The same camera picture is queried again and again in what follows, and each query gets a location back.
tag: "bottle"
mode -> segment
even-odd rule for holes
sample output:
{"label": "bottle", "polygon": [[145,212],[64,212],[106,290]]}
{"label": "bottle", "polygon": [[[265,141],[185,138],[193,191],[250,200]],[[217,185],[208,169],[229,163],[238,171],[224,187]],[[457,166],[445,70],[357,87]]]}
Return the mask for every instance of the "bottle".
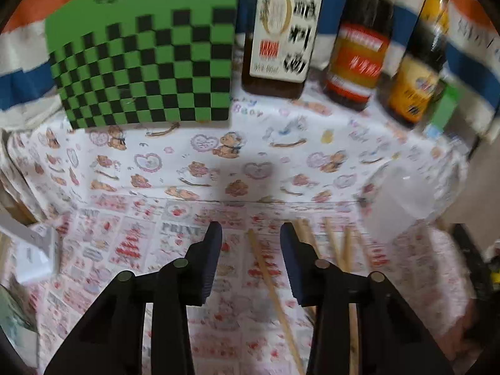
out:
{"label": "bottle", "polygon": [[253,0],[242,86],[253,94],[299,98],[313,52],[322,0]]}
{"label": "bottle", "polygon": [[422,118],[446,62],[448,0],[425,0],[388,100],[389,113],[414,127]]}
{"label": "bottle", "polygon": [[346,0],[323,83],[333,101],[357,111],[372,96],[393,30],[393,0]]}

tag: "yellow bottle label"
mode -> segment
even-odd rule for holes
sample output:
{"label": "yellow bottle label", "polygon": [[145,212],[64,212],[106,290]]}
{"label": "yellow bottle label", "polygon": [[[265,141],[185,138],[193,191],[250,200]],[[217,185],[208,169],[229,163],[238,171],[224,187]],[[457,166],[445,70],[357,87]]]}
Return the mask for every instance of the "yellow bottle label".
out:
{"label": "yellow bottle label", "polygon": [[437,24],[442,33],[448,33],[448,1],[425,0],[418,19],[430,25]]}
{"label": "yellow bottle label", "polygon": [[438,82],[436,71],[407,54],[392,86],[389,106],[406,120],[417,122],[431,101]]}

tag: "wooden chopstick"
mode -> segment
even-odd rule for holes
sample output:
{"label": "wooden chopstick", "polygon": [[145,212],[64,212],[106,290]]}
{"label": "wooden chopstick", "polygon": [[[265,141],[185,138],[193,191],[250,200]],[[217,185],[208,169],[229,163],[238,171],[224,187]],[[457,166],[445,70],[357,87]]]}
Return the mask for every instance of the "wooden chopstick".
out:
{"label": "wooden chopstick", "polygon": [[361,235],[361,233],[357,229],[355,230],[355,232],[356,232],[356,234],[354,235],[354,237],[356,238],[356,242],[359,244],[359,247],[363,251],[363,256],[364,256],[366,263],[368,264],[368,266],[370,268],[369,269],[370,272],[373,272],[376,269],[375,269],[375,266],[373,265],[373,259],[370,255],[370,253],[368,252],[367,245],[363,241],[363,236]]}
{"label": "wooden chopstick", "polygon": [[287,316],[285,315],[281,303],[279,302],[278,294],[276,293],[276,289],[274,289],[274,283],[271,278],[271,275],[268,271],[268,266],[266,265],[266,261],[262,256],[261,245],[256,238],[256,235],[253,230],[248,230],[248,239],[250,240],[250,244],[252,246],[253,254],[257,259],[258,266],[261,269],[262,277],[264,279],[264,283],[267,286],[267,290],[269,291],[269,296],[271,297],[272,303],[274,304],[274,308],[276,309],[279,323],[281,324],[285,340],[288,343],[288,348],[292,354],[293,360],[295,361],[295,365],[297,366],[298,373],[300,375],[305,375],[304,368],[302,365],[301,357],[298,353],[297,346],[293,339],[292,330],[288,324]]}
{"label": "wooden chopstick", "polygon": [[309,220],[306,218],[298,218],[297,220],[292,221],[292,224],[295,232],[297,233],[298,239],[303,243],[311,245],[314,248],[316,255],[321,258],[318,243],[316,242],[316,237],[313,234]]}
{"label": "wooden chopstick", "polygon": [[[316,253],[318,258],[321,258],[321,254],[319,253],[318,243],[316,242],[316,237],[313,234],[313,230],[309,225],[309,220],[306,218],[299,218],[294,221],[300,231],[301,235],[298,235],[298,239],[306,244],[311,245],[314,248],[314,252]],[[316,306],[305,307],[307,314],[309,315],[309,319],[312,324],[316,321]]]}
{"label": "wooden chopstick", "polygon": [[325,217],[323,219],[324,230],[327,232],[328,242],[330,243],[330,247],[333,250],[333,256],[335,257],[335,261],[337,262],[337,266],[345,271],[344,259],[338,249],[337,239],[335,236],[335,232],[333,231],[332,222],[330,217]]}
{"label": "wooden chopstick", "polygon": [[[351,227],[344,228],[344,267],[351,273]],[[359,374],[359,332],[358,309],[356,303],[349,303],[349,334],[351,339],[351,354],[349,356],[349,375]]]}

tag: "white patterned tablecloth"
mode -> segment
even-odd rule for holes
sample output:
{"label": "white patterned tablecloth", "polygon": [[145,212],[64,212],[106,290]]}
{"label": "white patterned tablecloth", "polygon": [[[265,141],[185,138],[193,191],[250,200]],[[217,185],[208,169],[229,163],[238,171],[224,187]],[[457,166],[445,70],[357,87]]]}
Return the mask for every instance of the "white patterned tablecloth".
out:
{"label": "white patterned tablecloth", "polygon": [[[464,180],[466,162],[445,141],[399,127],[376,100],[354,113],[329,102],[313,82],[301,100],[252,96],[237,76],[232,97],[228,122],[72,131],[59,113],[13,133],[0,148],[6,189],[63,234],[61,274],[27,289],[26,304],[37,311],[40,373],[118,272],[158,270],[200,240],[211,220],[222,224],[224,242],[212,295],[188,309],[197,373],[297,373],[246,231],[257,230],[305,362],[313,330],[289,289],[282,222],[309,218],[322,257],[331,259],[321,218],[331,216],[339,234],[347,223],[363,232],[354,196],[369,199],[369,179],[389,161],[438,182],[440,200],[452,200]],[[371,263],[436,338],[464,315],[468,286],[445,233],[424,226],[392,242],[362,237]],[[367,274],[370,264],[354,246],[354,272]],[[12,264],[4,282],[11,271]],[[148,308],[143,373],[150,329]]]}

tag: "green checkered box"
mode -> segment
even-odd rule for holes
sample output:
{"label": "green checkered box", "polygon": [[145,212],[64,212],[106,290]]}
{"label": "green checkered box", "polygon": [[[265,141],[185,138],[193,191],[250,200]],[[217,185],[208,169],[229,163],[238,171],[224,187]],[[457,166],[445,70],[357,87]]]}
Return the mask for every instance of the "green checkered box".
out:
{"label": "green checkered box", "polygon": [[237,0],[72,0],[47,18],[73,128],[227,120]]}

